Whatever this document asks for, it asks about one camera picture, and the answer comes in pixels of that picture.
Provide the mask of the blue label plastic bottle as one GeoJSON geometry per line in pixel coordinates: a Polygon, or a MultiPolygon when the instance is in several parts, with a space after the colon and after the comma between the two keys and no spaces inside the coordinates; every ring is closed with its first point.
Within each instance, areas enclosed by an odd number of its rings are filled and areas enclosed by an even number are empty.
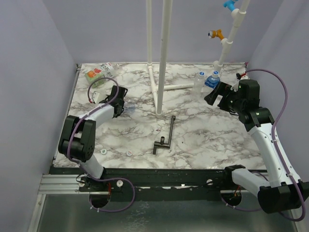
{"type": "Polygon", "coordinates": [[[211,75],[207,77],[207,79],[205,80],[205,87],[215,89],[219,83],[220,83],[220,77],[218,76],[213,77],[211,75]]]}

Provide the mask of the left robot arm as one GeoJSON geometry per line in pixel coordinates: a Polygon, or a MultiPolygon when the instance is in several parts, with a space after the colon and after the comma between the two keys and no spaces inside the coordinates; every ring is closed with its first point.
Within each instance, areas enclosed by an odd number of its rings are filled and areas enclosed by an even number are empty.
{"type": "Polygon", "coordinates": [[[67,116],[64,122],[58,152],[77,163],[85,174],[92,177],[90,185],[97,191],[104,190],[104,167],[94,156],[96,129],[104,122],[117,118],[124,111],[127,88],[113,86],[110,95],[97,107],[80,116],[67,116]]]}

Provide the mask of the purple label plastic bottle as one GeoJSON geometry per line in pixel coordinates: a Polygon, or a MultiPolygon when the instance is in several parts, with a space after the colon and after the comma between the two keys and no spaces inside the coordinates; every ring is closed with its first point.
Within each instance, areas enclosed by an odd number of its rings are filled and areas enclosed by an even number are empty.
{"type": "Polygon", "coordinates": [[[136,106],[133,103],[126,102],[124,104],[124,114],[133,114],[135,112],[136,106]]]}

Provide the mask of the clear plastic bottle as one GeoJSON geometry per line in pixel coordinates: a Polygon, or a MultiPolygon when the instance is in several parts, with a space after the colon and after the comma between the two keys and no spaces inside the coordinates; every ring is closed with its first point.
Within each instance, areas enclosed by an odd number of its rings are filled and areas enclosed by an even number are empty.
{"type": "Polygon", "coordinates": [[[197,75],[194,79],[193,87],[192,87],[192,97],[199,98],[202,92],[202,88],[204,86],[204,76],[197,75]]]}

